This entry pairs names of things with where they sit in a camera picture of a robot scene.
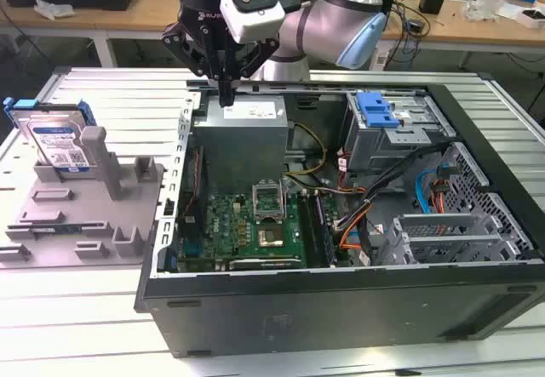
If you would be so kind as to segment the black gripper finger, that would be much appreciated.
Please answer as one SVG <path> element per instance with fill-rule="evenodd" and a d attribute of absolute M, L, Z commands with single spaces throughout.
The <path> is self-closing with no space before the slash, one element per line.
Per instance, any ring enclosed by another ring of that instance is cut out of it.
<path fill-rule="evenodd" d="M 195 75 L 206 76 L 216 87 L 221 107 L 227 106 L 227 81 L 218 44 L 210 25 L 197 25 L 195 35 L 180 23 L 167 26 L 161 42 L 171 54 L 183 62 Z"/>
<path fill-rule="evenodd" d="M 238 81 L 251 77 L 278 49 L 279 41 L 267 38 L 264 41 L 239 44 L 232 38 L 226 45 L 226 106 L 232 106 Z"/>

